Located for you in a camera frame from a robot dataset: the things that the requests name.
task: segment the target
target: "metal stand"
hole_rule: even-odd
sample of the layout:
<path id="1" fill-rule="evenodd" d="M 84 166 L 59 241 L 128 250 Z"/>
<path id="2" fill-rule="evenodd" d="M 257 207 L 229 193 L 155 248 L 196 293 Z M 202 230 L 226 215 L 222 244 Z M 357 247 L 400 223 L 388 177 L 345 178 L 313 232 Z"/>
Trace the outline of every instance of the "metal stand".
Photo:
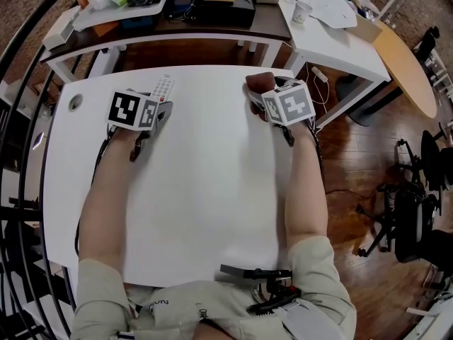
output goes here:
<path id="1" fill-rule="evenodd" d="M 336 93 L 339 101 L 342 101 L 352 90 L 357 88 L 359 82 L 356 78 L 357 76 L 350 74 L 337 80 Z M 373 114 L 403 93 L 401 88 L 397 87 L 375 104 L 372 105 L 369 103 L 373 97 L 386 88 L 392 81 L 382 82 L 378 87 L 369 92 L 363 99 L 346 111 L 348 116 L 361 126 L 370 126 L 373 123 Z"/>

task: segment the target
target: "round wooden table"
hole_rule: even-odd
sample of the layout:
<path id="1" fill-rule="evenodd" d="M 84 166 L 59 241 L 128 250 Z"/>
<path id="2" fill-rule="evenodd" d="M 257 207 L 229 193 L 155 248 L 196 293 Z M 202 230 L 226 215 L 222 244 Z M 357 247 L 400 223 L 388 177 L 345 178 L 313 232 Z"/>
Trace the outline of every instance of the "round wooden table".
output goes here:
<path id="1" fill-rule="evenodd" d="M 404 41 L 386 24 L 381 21 L 377 25 L 382 29 L 381 34 L 373 42 L 392 80 L 383 82 L 361 101 L 354 105 L 348 115 L 358 124 L 368 126 L 374 113 L 404 94 L 427 117 L 435 118 L 437 106 L 430 82 L 415 55 Z M 339 79 L 337 92 L 342 96 L 345 90 L 351 90 L 355 77 Z M 383 99 L 371 105 L 368 101 L 385 87 L 395 82 L 398 86 Z"/>

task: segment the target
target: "beige shirt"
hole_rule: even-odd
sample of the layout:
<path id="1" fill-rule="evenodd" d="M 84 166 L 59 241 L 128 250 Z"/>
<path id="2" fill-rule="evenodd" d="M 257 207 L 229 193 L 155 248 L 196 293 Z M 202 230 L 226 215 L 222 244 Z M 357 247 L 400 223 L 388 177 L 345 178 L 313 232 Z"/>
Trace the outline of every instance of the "beige shirt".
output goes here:
<path id="1" fill-rule="evenodd" d="M 328 238 L 300 241 L 289 251 L 289 263 L 301 299 L 330 317 L 346 339 L 353 339 L 356 311 L 333 265 Z M 121 275 L 97 261 L 81 261 L 71 339 L 116 339 L 118 332 L 132 332 L 136 339 L 190 340 L 202 314 L 234 339 L 291 339 L 275 315 L 247 313 L 247 307 L 256 303 L 248 287 L 195 281 L 170 288 L 135 288 L 128 295 L 143 305 L 137 319 L 131 317 Z"/>

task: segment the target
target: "white cable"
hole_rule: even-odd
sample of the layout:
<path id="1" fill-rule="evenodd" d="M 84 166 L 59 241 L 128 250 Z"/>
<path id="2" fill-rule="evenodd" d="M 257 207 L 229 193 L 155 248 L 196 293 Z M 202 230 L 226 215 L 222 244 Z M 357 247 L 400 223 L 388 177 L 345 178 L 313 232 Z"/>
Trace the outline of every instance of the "white cable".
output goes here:
<path id="1" fill-rule="evenodd" d="M 312 99 L 312 101 L 313 101 L 314 103 L 319 104 L 319 105 L 323 105 L 324 110 L 325 110 L 325 112 L 327 113 L 326 103 L 327 103 L 328 98 L 329 98 L 329 95 L 330 95 L 330 93 L 331 93 L 331 88 L 330 88 L 330 86 L 328 85 L 328 82 L 327 82 L 327 98 L 326 98 L 326 100 L 324 100 L 324 99 L 323 99 L 323 96 L 321 95 L 321 91 L 319 91 L 319 87 L 318 87 L 318 85 L 316 84 L 316 78 L 317 78 L 317 76 L 315 75 L 314 78 L 313 78 L 313 83 L 314 83 L 314 86 L 316 87 L 316 90 L 317 90 L 318 93 L 319 93 L 319 97 L 321 98 L 321 102 L 316 102 L 314 99 Z"/>

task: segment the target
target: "forearm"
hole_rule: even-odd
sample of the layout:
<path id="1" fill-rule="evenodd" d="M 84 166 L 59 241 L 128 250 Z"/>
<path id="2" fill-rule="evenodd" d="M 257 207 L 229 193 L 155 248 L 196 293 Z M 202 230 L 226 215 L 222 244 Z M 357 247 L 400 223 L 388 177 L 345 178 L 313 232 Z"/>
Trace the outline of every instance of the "forearm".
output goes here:
<path id="1" fill-rule="evenodd" d="M 131 144 L 112 139 L 101 159 L 80 218 L 79 260 L 122 271 Z"/>
<path id="2" fill-rule="evenodd" d="M 327 202 L 316 146 L 306 127 L 293 133 L 292 166 L 285 204 L 288 248 L 327 233 Z"/>

